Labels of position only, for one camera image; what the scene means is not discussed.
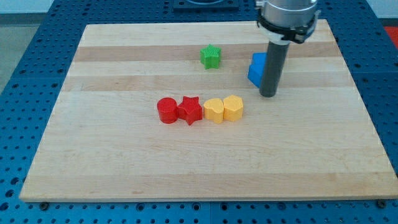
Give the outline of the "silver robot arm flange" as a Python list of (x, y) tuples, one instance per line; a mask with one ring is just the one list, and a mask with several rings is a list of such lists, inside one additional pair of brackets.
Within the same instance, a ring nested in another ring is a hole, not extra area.
[(315, 31), (317, 0), (255, 0), (257, 26), (277, 45), (304, 43)]

